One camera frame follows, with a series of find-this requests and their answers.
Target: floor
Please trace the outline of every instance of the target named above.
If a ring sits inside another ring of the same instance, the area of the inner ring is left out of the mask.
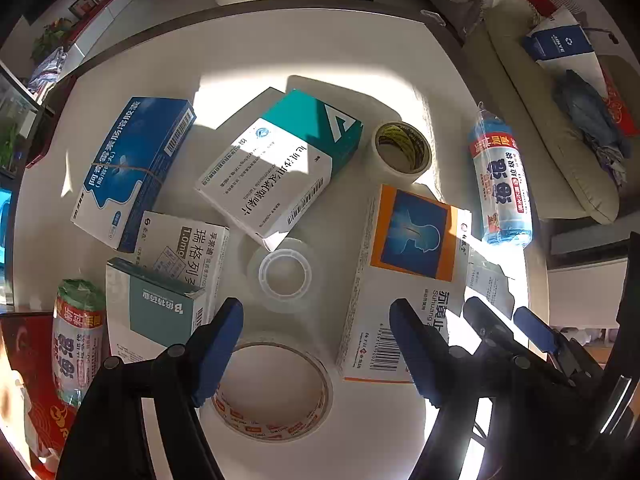
[[[155,25],[216,6],[216,0],[132,0],[98,38],[84,59]]]

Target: tape roll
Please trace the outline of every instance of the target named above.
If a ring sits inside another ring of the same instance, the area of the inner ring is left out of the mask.
[[[241,339],[211,398],[226,426],[263,442],[307,436],[326,420],[333,400],[322,362],[293,339],[269,333]]]
[[[371,136],[369,177],[402,188],[413,184],[431,165],[431,149],[417,128],[401,121],[384,123]]]
[[[295,238],[285,238],[269,252],[255,251],[247,266],[254,296],[280,314],[292,314],[315,303],[322,285],[322,272],[311,248]]]

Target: picture frame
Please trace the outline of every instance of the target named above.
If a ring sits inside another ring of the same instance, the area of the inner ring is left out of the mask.
[[[78,18],[78,20],[82,20],[96,5],[95,0],[76,0],[69,7],[69,11]]]

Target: head silhouette illustration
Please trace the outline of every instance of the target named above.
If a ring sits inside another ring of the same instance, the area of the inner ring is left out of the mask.
[[[387,235],[389,248],[399,254],[410,241],[423,253],[435,251],[440,246],[440,232],[431,224],[414,224],[407,210],[396,211],[391,217]]]

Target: medicine box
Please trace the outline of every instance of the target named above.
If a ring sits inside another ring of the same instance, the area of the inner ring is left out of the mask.
[[[448,340],[446,310],[464,303],[471,213],[381,186],[369,213],[337,365],[346,380],[411,383],[389,328],[389,307],[406,298]]]
[[[273,251],[358,148],[362,123],[293,90],[246,129],[195,189]]]
[[[105,289],[111,354],[126,363],[155,359],[186,343],[203,323],[203,289],[122,258],[107,262]]]
[[[204,288],[203,323],[213,318],[229,229],[145,211],[136,243],[136,265]]]
[[[89,168],[71,221],[132,253],[142,215],[153,207],[194,120],[186,100],[132,97]]]

